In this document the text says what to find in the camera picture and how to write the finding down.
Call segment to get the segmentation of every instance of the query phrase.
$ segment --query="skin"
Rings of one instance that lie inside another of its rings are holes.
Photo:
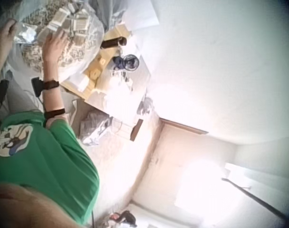
[[[0,72],[12,48],[13,38],[17,31],[17,22],[9,19],[0,29]]]
[[[58,81],[58,60],[64,47],[67,44],[67,33],[61,28],[55,34],[49,34],[46,38],[45,44],[42,49],[43,59],[43,73],[45,82],[55,80]],[[53,110],[59,110],[64,108],[63,100],[61,97],[60,88],[53,88],[43,91],[43,103],[47,112]],[[49,119],[47,122],[47,128],[51,123],[61,118],[67,121],[64,115],[59,115],[56,118]]]
[[[9,19],[0,29],[0,72],[10,53],[13,45],[13,38],[17,31],[17,22]],[[64,47],[67,44],[67,34],[61,28],[54,34],[49,34],[42,48],[43,73],[45,82],[58,81],[58,60]],[[47,112],[64,108],[60,88],[53,88],[43,91],[43,103]],[[66,122],[66,115],[59,115],[48,120],[46,126],[49,128],[56,119],[63,119]]]

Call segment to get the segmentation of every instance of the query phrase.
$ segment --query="clear plastic bag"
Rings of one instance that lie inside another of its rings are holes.
[[[108,114],[95,110],[87,115],[80,123],[80,140],[86,146],[99,145],[99,139],[107,132],[112,124]]]
[[[127,0],[88,0],[88,2],[103,22],[105,32],[121,23],[123,14],[127,10]]]
[[[14,42],[16,44],[33,44],[37,36],[36,28],[35,25],[19,22],[16,35],[13,38]]]
[[[8,10],[1,16],[0,26],[4,25],[8,18],[14,18],[16,21],[22,21],[25,17],[36,11],[37,9],[44,8],[46,5],[50,4],[52,0],[22,0],[17,3],[14,7]],[[104,28],[102,23],[99,21],[98,17],[95,15],[95,11],[90,7],[88,1],[84,1],[84,8],[87,10],[90,18],[88,33],[94,37],[93,45],[91,48],[85,49],[85,54],[82,61],[77,61],[68,66],[59,66],[59,81],[62,82],[68,77],[75,74],[81,74],[86,70],[88,65],[97,55],[100,45],[104,36]],[[27,48],[29,44],[15,44],[9,54],[8,64],[13,74],[19,73],[23,75],[28,75],[30,77],[41,77],[41,72],[37,72],[30,68],[23,60],[22,50]]]

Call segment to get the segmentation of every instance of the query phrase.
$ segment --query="crumpled plastic bag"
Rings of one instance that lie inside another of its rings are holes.
[[[105,32],[121,23],[123,14],[128,7],[127,0],[88,0],[88,3],[102,21]]]
[[[85,146],[99,145],[99,139],[110,130],[112,118],[99,110],[90,112],[80,123],[80,140]]]
[[[25,17],[40,9],[45,7],[47,4],[51,3],[53,0],[21,0],[17,2],[13,7],[7,10],[0,18],[0,27],[2,27],[8,18],[13,18],[16,21],[22,21]],[[66,67],[59,67],[59,82],[66,80],[68,77],[73,76],[75,74],[83,73],[91,61],[96,57],[97,53],[100,50],[101,43],[104,37],[104,28],[101,21],[95,14],[93,8],[88,4],[88,0],[84,0],[84,7],[87,9],[89,15],[91,16],[91,21],[89,23],[88,31],[90,34],[93,34],[95,38],[95,45],[87,49],[85,51],[85,55],[83,57],[83,61],[75,62]],[[41,77],[42,74],[40,72],[36,72],[35,70],[28,67],[28,65],[24,62],[22,57],[22,49],[23,46],[21,44],[14,44],[13,48],[8,56],[7,63],[10,66],[13,74],[19,73],[22,75],[27,75],[30,77]]]

